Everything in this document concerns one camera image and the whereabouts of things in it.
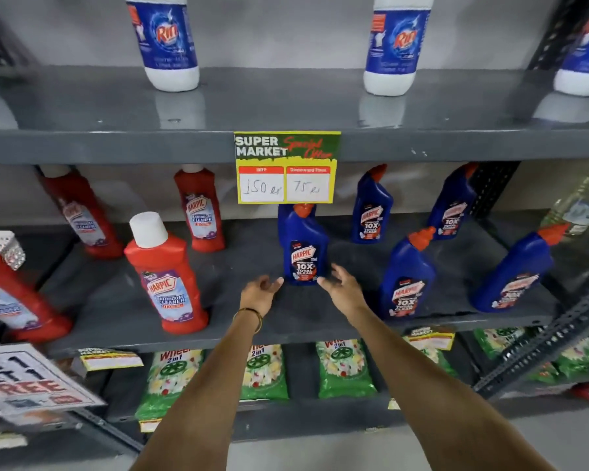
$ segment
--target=special offer sign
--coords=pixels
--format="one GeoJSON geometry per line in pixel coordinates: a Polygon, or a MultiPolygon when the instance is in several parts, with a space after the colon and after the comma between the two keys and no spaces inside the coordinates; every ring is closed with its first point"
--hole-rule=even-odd
{"type": "Polygon", "coordinates": [[[0,345],[0,411],[3,414],[104,404],[31,344],[0,345]]]}

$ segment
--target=red bottle cap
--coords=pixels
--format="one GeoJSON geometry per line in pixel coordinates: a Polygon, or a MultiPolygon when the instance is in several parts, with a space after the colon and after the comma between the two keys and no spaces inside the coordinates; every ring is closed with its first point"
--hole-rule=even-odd
{"type": "Polygon", "coordinates": [[[308,215],[312,213],[312,208],[314,208],[314,204],[312,203],[298,203],[293,206],[293,210],[301,218],[307,218],[308,215]]]}
{"type": "Polygon", "coordinates": [[[463,165],[465,169],[465,178],[471,178],[479,165],[480,164],[478,162],[469,162],[468,164],[463,165]]]}
{"type": "Polygon", "coordinates": [[[428,247],[430,241],[432,241],[436,230],[436,228],[431,226],[429,228],[425,228],[424,230],[417,231],[416,233],[410,233],[408,235],[408,241],[410,241],[410,244],[417,250],[423,251],[428,247]]]}
{"type": "Polygon", "coordinates": [[[571,225],[569,223],[559,223],[557,225],[541,228],[537,234],[549,245],[554,246],[563,238],[563,235],[571,225]]]}
{"type": "Polygon", "coordinates": [[[376,167],[373,167],[371,170],[369,170],[369,175],[371,175],[371,178],[377,183],[380,180],[382,180],[382,177],[384,176],[384,174],[386,173],[386,167],[388,165],[386,165],[385,163],[383,163],[382,165],[378,165],[376,167]]]}

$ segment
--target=floor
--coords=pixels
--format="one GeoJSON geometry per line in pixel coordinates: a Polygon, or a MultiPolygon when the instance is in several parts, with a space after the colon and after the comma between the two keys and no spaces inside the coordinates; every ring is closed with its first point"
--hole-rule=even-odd
{"type": "MultiPolygon", "coordinates": [[[[526,439],[558,470],[589,470],[589,409],[513,420],[526,439]]],[[[126,457],[20,471],[126,471],[126,457]]],[[[418,441],[408,427],[373,433],[310,436],[269,442],[237,443],[229,451],[228,471],[428,471],[418,441]]]]}

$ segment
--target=white bottle bottom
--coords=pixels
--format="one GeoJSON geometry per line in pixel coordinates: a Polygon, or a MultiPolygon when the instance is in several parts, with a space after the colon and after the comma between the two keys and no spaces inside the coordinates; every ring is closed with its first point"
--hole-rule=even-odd
{"type": "Polygon", "coordinates": [[[565,94],[589,97],[589,73],[559,69],[554,76],[554,89],[565,94]]]}
{"type": "Polygon", "coordinates": [[[402,96],[408,92],[416,73],[377,74],[364,71],[364,88],[376,96],[402,96]]]}
{"type": "Polygon", "coordinates": [[[160,91],[191,91],[198,86],[198,66],[190,69],[152,69],[144,68],[151,84],[160,91]]]}

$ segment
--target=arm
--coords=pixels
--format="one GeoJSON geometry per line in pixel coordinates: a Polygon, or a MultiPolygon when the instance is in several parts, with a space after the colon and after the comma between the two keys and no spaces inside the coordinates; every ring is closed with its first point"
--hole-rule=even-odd
{"type": "MultiPolygon", "coordinates": [[[[252,308],[262,317],[271,308],[283,278],[272,285],[259,277],[242,291],[240,309],[252,308]]],[[[222,470],[240,400],[240,388],[257,315],[240,310],[225,337],[161,420],[132,471],[165,469],[222,470]]]]}
{"type": "Polygon", "coordinates": [[[364,341],[433,471],[554,471],[482,397],[393,332],[366,305],[355,278],[319,278],[364,341]]]}

